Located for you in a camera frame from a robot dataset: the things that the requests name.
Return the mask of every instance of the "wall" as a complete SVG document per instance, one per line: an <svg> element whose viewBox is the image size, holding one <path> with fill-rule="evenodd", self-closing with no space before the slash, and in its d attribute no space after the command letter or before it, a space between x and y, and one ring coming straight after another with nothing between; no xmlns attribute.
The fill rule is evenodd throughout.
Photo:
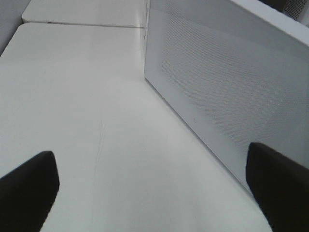
<svg viewBox="0 0 309 232"><path fill-rule="evenodd" d="M30 0L0 0L0 55L22 24L21 14Z"/></svg>

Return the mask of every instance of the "white tabletop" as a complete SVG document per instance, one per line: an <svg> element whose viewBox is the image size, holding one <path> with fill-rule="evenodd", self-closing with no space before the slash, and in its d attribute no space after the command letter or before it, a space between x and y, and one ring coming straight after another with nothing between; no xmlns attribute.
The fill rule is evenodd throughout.
<svg viewBox="0 0 309 232"><path fill-rule="evenodd" d="M144 0L31 0L24 22L143 27Z"/></svg>
<svg viewBox="0 0 309 232"><path fill-rule="evenodd" d="M145 81L141 29L22 25L0 57L0 176L53 150L43 232L270 232Z"/></svg>

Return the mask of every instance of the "white partition panel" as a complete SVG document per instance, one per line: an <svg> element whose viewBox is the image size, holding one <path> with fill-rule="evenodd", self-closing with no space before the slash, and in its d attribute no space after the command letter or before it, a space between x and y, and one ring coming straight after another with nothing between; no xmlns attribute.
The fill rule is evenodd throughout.
<svg viewBox="0 0 309 232"><path fill-rule="evenodd" d="M245 187L250 142L309 167L308 64L309 29L259 1L151 2L145 77Z"/></svg>

